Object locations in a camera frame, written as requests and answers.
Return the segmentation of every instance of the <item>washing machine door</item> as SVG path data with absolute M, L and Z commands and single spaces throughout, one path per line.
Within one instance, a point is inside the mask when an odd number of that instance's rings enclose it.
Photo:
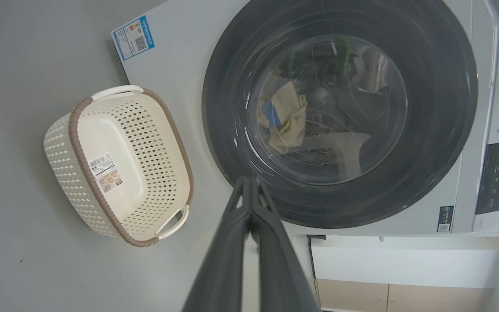
M 440 182 L 476 101 L 471 46 L 441 0 L 251 0 L 214 50 L 202 114 L 230 183 L 257 175 L 286 221 L 346 228 Z

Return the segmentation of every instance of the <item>basket handle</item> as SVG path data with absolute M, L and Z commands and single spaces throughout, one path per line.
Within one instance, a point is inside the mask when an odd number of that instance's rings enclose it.
M 168 229 L 168 231 L 165 231 L 164 233 L 159 234 L 159 231 L 161 230 L 161 228 L 163 228 L 170 221 L 170 219 L 172 219 L 172 217 L 174 217 L 179 211 L 182 211 L 182 217 L 180 218 L 180 220 L 173 227 Z M 188 219 L 188 205 L 182 205 L 182 207 L 180 209 L 178 209 L 174 214 L 172 214 L 170 219 L 167 220 L 161 226 L 160 229 L 155 231 L 155 237 L 157 237 L 159 240 L 164 239 L 165 237 L 169 237 L 172 233 L 175 233 L 176 231 L 178 231 L 178 229 L 180 229 L 180 227 L 182 227 L 182 225 L 184 225 L 184 223 L 186 223 L 186 219 Z
M 119 87 L 109 88 L 107 90 L 99 91 L 91 96 L 92 101 L 97 101 L 101 98 L 108 97 L 109 95 L 118 94 L 128 92 L 127 95 L 138 95 L 144 92 L 144 89 L 138 87 L 137 85 L 127 84 L 127 85 L 119 85 Z

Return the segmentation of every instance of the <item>white plastic basket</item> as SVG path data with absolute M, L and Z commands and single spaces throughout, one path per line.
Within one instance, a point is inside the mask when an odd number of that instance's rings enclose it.
M 67 198 L 97 233 L 146 247 L 186 222 L 190 164 L 152 91 L 123 85 L 82 100 L 49 128 L 44 149 Z M 180 221 L 161 233 L 179 211 Z

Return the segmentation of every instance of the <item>white washing machine body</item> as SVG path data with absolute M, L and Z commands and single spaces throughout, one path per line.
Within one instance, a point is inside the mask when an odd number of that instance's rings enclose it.
M 169 0 L 112 33 L 130 83 L 151 89 L 162 97 L 178 126 L 195 184 L 187 227 L 216 224 L 232 190 L 206 141 L 201 112 L 202 87 L 216 43 L 247 2 Z M 499 143 L 499 5 L 489 0 L 445 2 L 469 36 L 479 82 L 473 127 L 453 167 L 428 194 L 391 217 L 344 229 L 317 229 L 285 222 L 288 233 L 499 235 L 497 207 L 489 207 L 490 212 L 477 208 L 479 190 L 483 187 L 491 192 L 497 190 L 487 181 L 494 180 L 494 175 L 483 173 L 487 170 L 487 145 Z M 146 39 L 149 38 L 150 48 L 123 51 L 128 48 L 126 33 L 131 26 L 136 30 L 137 24 L 142 25 L 142 30 L 138 31 L 143 31 Z M 493 198 L 485 196 L 483 200 Z

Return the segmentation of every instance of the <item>gray floor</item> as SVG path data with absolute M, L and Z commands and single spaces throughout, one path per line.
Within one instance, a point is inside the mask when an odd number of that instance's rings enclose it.
M 0 1 L 0 311 L 182 307 L 220 214 L 144 249 L 104 237 L 68 203 L 42 148 L 80 99 L 127 83 L 109 34 L 159 3 Z M 307 240 L 295 241 L 306 259 Z

